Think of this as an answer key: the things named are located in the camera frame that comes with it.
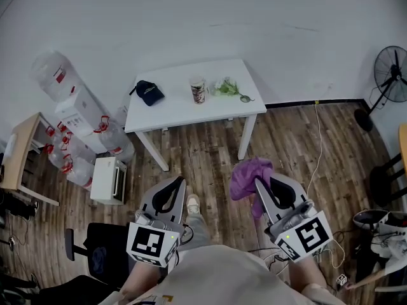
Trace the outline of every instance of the purple plastic bag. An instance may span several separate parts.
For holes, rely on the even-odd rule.
[[[260,176],[270,187],[270,176],[273,173],[272,162],[255,157],[238,164],[231,173],[229,194],[232,200],[240,200],[256,192],[254,179]],[[261,202],[256,199],[252,206],[252,215],[258,219],[263,214]]]

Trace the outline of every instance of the desk leg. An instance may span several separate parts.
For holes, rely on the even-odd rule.
[[[167,172],[169,170],[168,164],[165,162],[163,156],[161,156],[160,152],[158,151],[156,146],[154,146],[153,142],[148,137],[148,135],[145,132],[141,132],[141,131],[138,131],[135,134],[141,140],[142,144],[149,151],[149,153],[152,155],[152,157],[155,159],[155,161],[161,166],[163,171]]]
[[[39,193],[37,193],[37,192],[31,191],[30,189],[26,188],[25,186],[22,186],[21,184],[20,184],[20,186],[18,187],[18,189],[19,189],[20,191],[24,192],[24,193],[27,193],[27,194],[30,195],[30,196],[33,196],[33,197],[35,197],[35,198],[41,200],[41,201],[48,202],[49,204],[54,205],[54,206],[59,206],[59,202],[58,202],[58,201],[49,199],[49,198],[47,198],[46,196],[43,196],[43,195],[41,195],[41,194],[39,194]]]
[[[252,136],[252,131],[254,128],[254,124],[256,123],[256,117],[257,117],[257,114],[246,117],[246,122],[244,124],[244,129],[243,129],[243,134],[242,134],[242,140],[240,140],[239,152],[237,154],[237,158],[239,160],[244,159],[244,155],[246,155],[247,146],[249,145],[250,137]]]

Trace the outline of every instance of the electric fan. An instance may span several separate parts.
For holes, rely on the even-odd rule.
[[[407,51],[399,46],[384,48],[376,58],[374,75],[377,88],[382,93],[373,107],[368,111],[357,109],[355,119],[357,124],[365,131],[371,131],[373,122],[370,113],[376,108],[383,97],[392,102],[405,102],[407,100]]]

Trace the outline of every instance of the office chair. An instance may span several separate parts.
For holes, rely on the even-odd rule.
[[[71,261],[75,261],[75,253],[87,257],[91,276],[121,288],[135,264],[126,252],[127,234],[128,226],[93,222],[88,225],[85,248],[81,248],[74,244],[73,229],[66,229],[66,255]]]

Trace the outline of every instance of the black stool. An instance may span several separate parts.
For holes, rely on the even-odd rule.
[[[370,193],[375,203],[381,207],[407,194],[407,187],[391,194],[392,182],[402,176],[406,171],[403,167],[403,169],[393,175],[387,175],[387,170],[392,168],[399,161],[401,161],[401,154],[390,159],[390,161],[382,166],[374,167],[370,172]]]

